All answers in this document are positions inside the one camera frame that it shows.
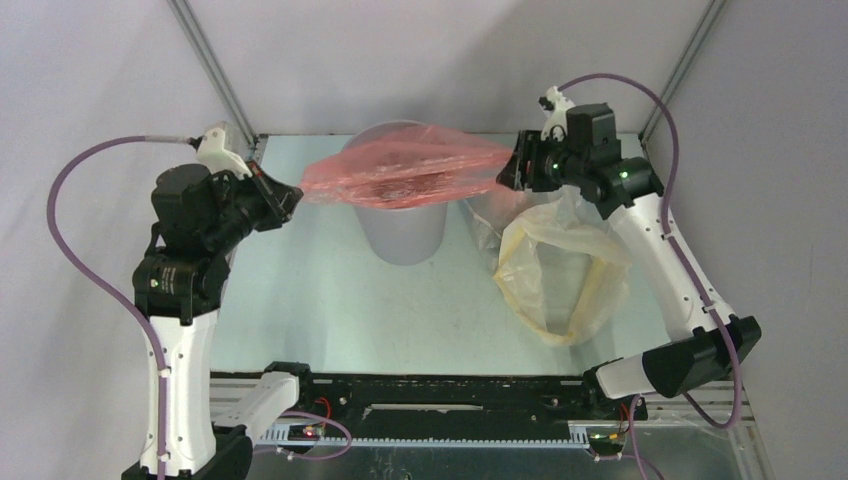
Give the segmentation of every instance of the table surface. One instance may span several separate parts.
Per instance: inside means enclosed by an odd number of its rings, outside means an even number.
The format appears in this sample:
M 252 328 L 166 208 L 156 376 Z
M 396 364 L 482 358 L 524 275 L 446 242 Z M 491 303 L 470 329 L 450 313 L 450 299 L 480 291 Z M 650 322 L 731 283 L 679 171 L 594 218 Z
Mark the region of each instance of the table surface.
M 507 146 L 514 135 L 488 135 Z M 349 138 L 273 136 L 262 166 L 285 183 Z M 622 135 L 625 157 L 642 155 Z M 549 347 L 507 307 L 456 202 L 429 260 L 390 265 L 370 250 L 349 205 L 301 204 L 282 229 L 238 249 L 215 335 L 215 370 L 256 371 L 272 361 L 315 371 L 472 375 L 581 374 L 668 341 L 638 266 L 630 297 L 591 340 Z

